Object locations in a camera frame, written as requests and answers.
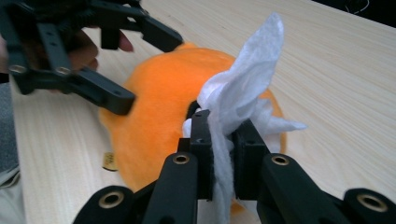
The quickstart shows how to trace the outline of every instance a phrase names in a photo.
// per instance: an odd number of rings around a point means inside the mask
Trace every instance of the light wood surface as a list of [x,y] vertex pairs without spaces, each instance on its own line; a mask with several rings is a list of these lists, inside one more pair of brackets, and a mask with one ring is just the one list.
[[[306,123],[288,133],[287,154],[325,191],[376,190],[396,202],[396,29],[305,0],[144,0],[150,15],[198,46],[237,55],[277,12],[285,44],[271,85],[286,118]],[[98,41],[97,31],[88,31]],[[122,83],[160,53],[128,36],[135,53],[102,50],[101,74]],[[97,107],[76,95],[13,88],[28,223],[71,223],[93,193],[122,185],[101,168],[111,150]],[[249,223],[252,217],[233,223]]]

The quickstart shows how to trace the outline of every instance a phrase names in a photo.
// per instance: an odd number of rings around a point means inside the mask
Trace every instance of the stuffed animal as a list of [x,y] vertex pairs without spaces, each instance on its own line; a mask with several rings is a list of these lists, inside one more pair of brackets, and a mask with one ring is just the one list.
[[[198,203],[198,223],[229,223],[230,211],[240,210],[232,207],[229,134],[251,119],[269,149],[279,152],[286,145],[283,132],[305,128],[281,118],[276,98],[268,90],[282,45],[283,24],[274,13],[236,59],[218,50],[184,44],[138,65],[124,85],[137,95],[130,113],[117,116],[100,111],[126,185],[137,191],[159,177],[165,158],[176,152],[178,139],[183,133],[190,134],[191,121],[186,115],[196,100],[202,109],[210,110],[207,123],[215,177],[213,201]],[[254,204],[240,203],[255,212]]]
[[[165,158],[176,152],[182,125],[191,102],[211,77],[228,70],[234,57],[197,48],[192,43],[154,56],[139,64],[124,87],[136,94],[127,116],[101,109],[100,120],[108,129],[120,175],[133,191],[156,180]],[[276,98],[267,90],[273,115],[282,117]],[[281,146],[286,144],[282,134]]]

